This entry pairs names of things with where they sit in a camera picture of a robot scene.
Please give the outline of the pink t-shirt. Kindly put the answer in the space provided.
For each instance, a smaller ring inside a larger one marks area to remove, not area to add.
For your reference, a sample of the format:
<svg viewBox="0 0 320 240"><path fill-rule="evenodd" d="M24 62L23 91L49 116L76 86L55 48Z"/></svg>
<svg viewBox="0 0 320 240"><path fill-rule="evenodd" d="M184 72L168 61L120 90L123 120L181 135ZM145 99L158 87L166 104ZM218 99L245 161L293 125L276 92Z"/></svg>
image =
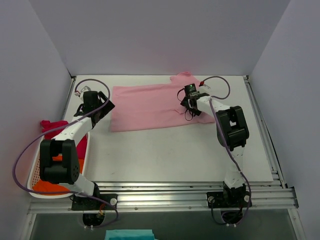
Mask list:
<svg viewBox="0 0 320 240"><path fill-rule="evenodd" d="M214 123L214 117L201 113L186 120L186 109L180 105L184 86L199 84L189 72L181 72L170 77L170 83L140 86L115 86L111 101L115 108L111 111L110 131L127 132L149 129L179 127L189 124Z"/></svg>

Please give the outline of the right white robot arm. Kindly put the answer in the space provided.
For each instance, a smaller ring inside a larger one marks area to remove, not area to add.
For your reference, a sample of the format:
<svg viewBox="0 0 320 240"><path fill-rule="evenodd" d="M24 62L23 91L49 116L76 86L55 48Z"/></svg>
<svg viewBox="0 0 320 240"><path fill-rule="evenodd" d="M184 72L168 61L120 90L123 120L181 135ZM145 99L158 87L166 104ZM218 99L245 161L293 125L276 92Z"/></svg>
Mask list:
<svg viewBox="0 0 320 240"><path fill-rule="evenodd" d="M218 142L230 157L223 181L222 200L232 207L240 201L240 197L249 196L243 174L243 155L250 134L243 109L221 103L222 98L215 99L209 90L205 85L196 88L194 83L188 84L183 88L185 97L180 104L192 116L205 113L214 117Z"/></svg>

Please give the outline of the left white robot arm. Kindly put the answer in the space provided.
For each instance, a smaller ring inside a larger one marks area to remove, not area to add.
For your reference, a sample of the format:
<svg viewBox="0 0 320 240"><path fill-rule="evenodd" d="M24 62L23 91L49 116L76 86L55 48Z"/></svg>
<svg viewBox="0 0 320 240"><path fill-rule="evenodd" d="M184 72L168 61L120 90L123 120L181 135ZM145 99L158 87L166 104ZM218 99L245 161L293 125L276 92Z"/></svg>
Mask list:
<svg viewBox="0 0 320 240"><path fill-rule="evenodd" d="M82 202L90 210L100 206L101 197L95 193L95 183L80 173L77 146L114 107L103 92L85 91L72 122L52 139L40 143L40 179L64 186L75 194L84 194Z"/></svg>

